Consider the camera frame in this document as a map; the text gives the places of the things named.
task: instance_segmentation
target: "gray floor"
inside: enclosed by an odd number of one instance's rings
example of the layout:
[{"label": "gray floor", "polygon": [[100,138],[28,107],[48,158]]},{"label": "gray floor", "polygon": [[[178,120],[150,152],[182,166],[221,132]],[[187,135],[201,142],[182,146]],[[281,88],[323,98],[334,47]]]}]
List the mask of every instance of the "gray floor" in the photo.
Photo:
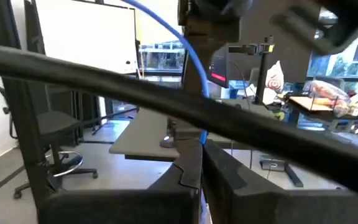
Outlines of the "gray floor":
[{"label": "gray floor", "polygon": [[[128,123],[128,121],[114,121],[95,136],[91,135],[91,130],[87,130],[85,139],[115,141]],[[170,162],[126,160],[123,155],[109,154],[109,145],[104,144],[81,144],[74,150],[84,155],[85,161],[82,167],[96,168],[99,178],[92,179],[91,174],[65,177],[63,187],[67,190],[144,189],[157,180],[171,164]],[[248,161],[249,158],[245,151],[234,152],[234,156],[241,162]],[[0,181],[21,165],[20,150],[12,150],[0,157]],[[256,172],[266,175],[265,171]],[[14,200],[12,197],[13,189],[23,184],[26,178],[26,173],[23,171],[0,189],[0,223],[37,223],[34,200],[30,190],[23,191],[23,197],[20,200]],[[277,177],[277,180],[274,180],[272,177],[272,182],[276,181],[281,181],[281,178]]]}]

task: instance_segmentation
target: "office chair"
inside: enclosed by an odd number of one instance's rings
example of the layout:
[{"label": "office chair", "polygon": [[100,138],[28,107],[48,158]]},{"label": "office chair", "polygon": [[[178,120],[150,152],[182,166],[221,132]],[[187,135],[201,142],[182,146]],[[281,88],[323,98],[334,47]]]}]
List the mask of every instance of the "office chair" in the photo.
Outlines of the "office chair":
[{"label": "office chair", "polygon": [[[7,107],[4,107],[2,110],[5,114],[10,114],[9,100],[6,96],[5,89],[0,87],[0,93],[7,104]],[[53,164],[49,164],[48,168],[52,171],[54,177],[92,173],[94,179],[98,178],[98,171],[96,169],[79,169],[79,166],[83,162],[83,156],[81,154],[73,151],[63,151],[58,144],[59,136],[61,136],[63,132],[71,131],[73,128],[77,127],[80,121],[58,111],[49,111],[39,114],[37,115],[37,121],[41,133],[42,146],[45,147],[45,153],[49,149],[52,151],[52,155],[47,157],[53,157]],[[9,120],[9,135],[13,139],[17,139],[16,136],[13,136],[12,116]],[[63,162],[64,158],[68,158],[69,154],[74,154],[76,156],[67,162]],[[29,183],[25,183],[15,188],[13,195],[14,199],[21,198],[22,191],[28,188],[30,188]]]}]

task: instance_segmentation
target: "floor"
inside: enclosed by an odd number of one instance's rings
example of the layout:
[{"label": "floor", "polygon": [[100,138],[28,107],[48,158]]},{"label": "floor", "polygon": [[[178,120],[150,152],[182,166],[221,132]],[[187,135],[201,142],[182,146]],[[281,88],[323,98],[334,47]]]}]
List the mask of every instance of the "floor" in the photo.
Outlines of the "floor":
[{"label": "floor", "polygon": [[[115,141],[122,133],[129,121],[110,121],[97,135],[92,136],[92,130],[87,130],[85,140],[89,141]],[[358,136],[351,137],[358,143]],[[96,168],[98,179],[92,179],[91,174],[73,175],[64,178],[63,187],[67,190],[75,189],[145,189],[156,181],[170,166],[170,162],[133,161],[126,160],[123,155],[108,153],[109,145],[105,144],[80,144],[74,150],[84,155],[84,168]],[[249,166],[249,151],[237,151],[232,153],[239,161]],[[281,185],[285,189],[292,189],[290,182],[281,183],[285,174],[269,174],[266,170],[258,169],[258,153],[254,154],[253,170],[262,177],[268,178],[273,183]],[[0,181],[22,166],[20,150],[14,149],[0,157]],[[314,176],[309,179],[309,174],[301,169],[296,173],[309,189],[317,189],[323,186],[327,189],[335,189],[337,185],[327,180]],[[30,190],[23,191],[23,197],[14,200],[13,189],[26,181],[26,173],[22,171],[0,188],[0,223],[9,224],[36,224],[36,212]]]}]

